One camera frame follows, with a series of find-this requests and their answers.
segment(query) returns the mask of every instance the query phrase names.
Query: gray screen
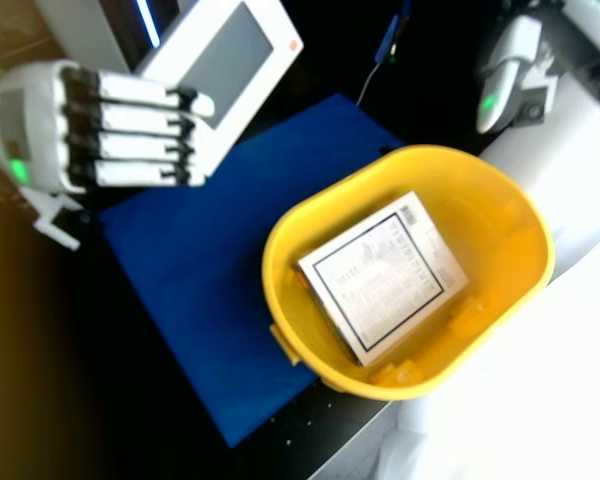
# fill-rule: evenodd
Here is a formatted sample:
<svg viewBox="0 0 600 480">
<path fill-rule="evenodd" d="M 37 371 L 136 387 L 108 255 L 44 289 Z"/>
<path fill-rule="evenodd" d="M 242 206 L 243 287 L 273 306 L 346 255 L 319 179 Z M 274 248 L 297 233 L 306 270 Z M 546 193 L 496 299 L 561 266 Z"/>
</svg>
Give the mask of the gray screen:
<svg viewBox="0 0 600 480">
<path fill-rule="evenodd" d="M 216 128 L 272 51 L 256 19 L 241 3 L 180 84 L 213 99 L 215 115 L 205 121 Z"/>
</svg>

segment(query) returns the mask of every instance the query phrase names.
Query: white box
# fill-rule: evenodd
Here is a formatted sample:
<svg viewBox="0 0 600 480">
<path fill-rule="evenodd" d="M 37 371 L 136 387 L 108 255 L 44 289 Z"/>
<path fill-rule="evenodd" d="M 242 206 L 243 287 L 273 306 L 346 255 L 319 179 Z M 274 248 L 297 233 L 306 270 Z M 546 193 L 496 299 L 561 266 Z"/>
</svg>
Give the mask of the white box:
<svg viewBox="0 0 600 480">
<path fill-rule="evenodd" d="M 402 340 L 468 282 L 414 192 L 306 255 L 298 266 L 362 365 Z"/>
</svg>

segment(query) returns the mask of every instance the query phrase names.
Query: bin handle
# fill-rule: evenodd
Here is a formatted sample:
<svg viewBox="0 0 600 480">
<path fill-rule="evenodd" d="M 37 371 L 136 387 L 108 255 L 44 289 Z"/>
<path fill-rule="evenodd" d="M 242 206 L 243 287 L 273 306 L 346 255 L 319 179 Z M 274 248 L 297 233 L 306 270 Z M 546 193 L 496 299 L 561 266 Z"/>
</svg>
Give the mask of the bin handle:
<svg viewBox="0 0 600 480">
<path fill-rule="evenodd" d="M 284 353 L 289 358 L 291 365 L 293 365 L 295 367 L 297 364 L 299 364 L 300 360 L 301 360 L 300 355 L 298 355 L 296 353 L 296 351 L 293 349 L 293 347 L 289 344 L 287 339 L 284 337 L 284 335 L 278 328 L 278 325 L 276 325 L 275 323 L 272 323 L 269 326 L 269 331 L 271 332 L 271 335 L 273 335 L 273 338 L 276 339 L 276 342 L 278 342 L 278 345 L 280 345 L 280 348 L 282 348 Z"/>
</svg>

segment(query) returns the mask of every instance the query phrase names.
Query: bin rim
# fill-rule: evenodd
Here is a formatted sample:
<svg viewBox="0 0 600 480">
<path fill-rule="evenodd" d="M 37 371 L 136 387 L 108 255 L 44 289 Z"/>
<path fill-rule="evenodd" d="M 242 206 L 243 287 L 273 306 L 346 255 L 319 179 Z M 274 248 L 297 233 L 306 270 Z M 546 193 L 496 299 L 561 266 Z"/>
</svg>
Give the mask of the bin rim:
<svg viewBox="0 0 600 480">
<path fill-rule="evenodd" d="M 282 229 L 286 219 L 293 215 L 297 210 L 301 209 L 304 205 L 306 205 L 307 202 L 311 201 L 314 197 L 335 190 L 345 182 L 351 181 L 354 178 L 358 179 L 360 177 L 364 177 L 365 175 L 369 175 L 370 172 L 373 171 L 374 167 L 376 167 L 379 163 L 388 161 L 392 157 L 403 156 L 405 154 L 415 153 L 417 151 L 422 150 L 436 150 L 440 153 L 447 154 L 452 153 L 453 155 L 461 155 L 465 157 L 465 159 L 470 161 L 482 162 L 484 168 L 491 170 L 491 172 L 495 176 L 499 177 L 503 182 L 509 184 L 512 188 L 514 188 L 520 194 L 520 196 L 522 196 L 525 199 L 532 212 L 534 213 L 536 219 L 538 220 L 538 223 L 545 238 L 545 244 L 547 248 L 547 263 L 545 265 L 545 270 L 543 274 L 538 278 L 537 282 L 534 285 L 532 285 L 527 290 L 527 292 L 524 295 L 522 295 L 515 303 L 513 303 L 496 322 L 487 327 L 478 337 L 476 337 L 473 340 L 473 342 L 471 342 L 469 346 L 467 346 L 467 348 L 465 348 L 457 357 L 455 357 L 451 362 L 449 362 L 445 367 L 443 367 L 443 369 L 435 376 L 421 383 L 418 383 L 417 385 L 408 385 L 405 387 L 396 388 L 373 385 L 370 383 L 362 382 L 355 378 L 348 377 L 338 372 L 336 369 L 329 366 L 324 361 L 322 361 L 315 353 L 313 353 L 313 351 L 309 347 L 307 347 L 304 344 L 304 342 L 302 342 L 302 340 L 293 330 L 289 322 L 286 321 L 286 316 L 282 310 L 282 307 L 280 306 L 280 302 L 278 301 L 273 282 L 271 282 L 268 278 L 269 272 L 273 270 L 273 252 L 275 251 L 277 243 L 279 241 L 278 232 Z M 389 154 L 380 157 L 379 159 L 373 161 L 366 167 L 357 170 L 351 175 L 343 178 L 342 180 L 339 180 L 338 182 L 321 190 L 315 195 L 312 195 L 311 197 L 301 201 L 300 203 L 291 207 L 282 217 L 280 217 L 280 219 L 276 222 L 275 226 L 271 230 L 265 245 L 264 254 L 262 257 L 262 284 L 264 287 L 264 293 L 265 298 L 267 300 L 267 304 L 269 306 L 269 309 L 271 311 L 276 325 L 278 326 L 278 328 L 280 328 L 282 334 L 289 342 L 291 347 L 300 356 L 302 362 L 305 363 L 317 375 L 325 379 L 327 382 L 337 385 L 344 391 L 358 396 L 385 401 L 407 400 L 410 398 L 422 396 L 430 392 L 432 389 L 434 389 L 436 386 L 438 386 L 444 380 L 446 380 L 449 376 L 451 376 L 455 369 L 462 363 L 464 363 L 464 361 L 469 357 L 469 355 L 472 354 L 473 351 L 476 348 L 478 348 L 484 341 L 486 341 L 499 325 L 502 325 L 504 321 L 507 320 L 513 314 L 513 312 L 515 312 L 519 307 L 524 305 L 531 297 L 537 294 L 539 289 L 541 289 L 549 283 L 551 275 L 553 274 L 554 265 L 555 246 L 552 240 L 549 227 L 547 226 L 544 218 L 540 214 L 535 204 L 531 201 L 528 195 L 522 190 L 522 188 L 520 188 L 518 184 L 516 184 L 512 179 L 510 179 L 500 170 L 488 164 L 479 157 L 463 152 L 461 150 L 457 150 L 450 147 L 442 147 L 438 145 L 412 145 L 394 150 Z"/>
</svg>

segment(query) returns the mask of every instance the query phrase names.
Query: barcode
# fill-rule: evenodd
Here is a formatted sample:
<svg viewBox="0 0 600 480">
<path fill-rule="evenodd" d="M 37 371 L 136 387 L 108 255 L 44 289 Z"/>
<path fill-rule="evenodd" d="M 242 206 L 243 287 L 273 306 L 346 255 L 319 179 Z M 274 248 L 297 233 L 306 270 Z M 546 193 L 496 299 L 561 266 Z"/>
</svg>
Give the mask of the barcode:
<svg viewBox="0 0 600 480">
<path fill-rule="evenodd" d="M 404 207 L 402 207 L 400 209 L 400 212 L 402 212 L 404 219 L 407 221 L 407 226 L 412 227 L 416 224 L 416 222 L 417 222 L 416 216 L 413 214 L 413 212 L 411 211 L 411 209 L 409 208 L 408 205 L 405 205 Z"/>
</svg>

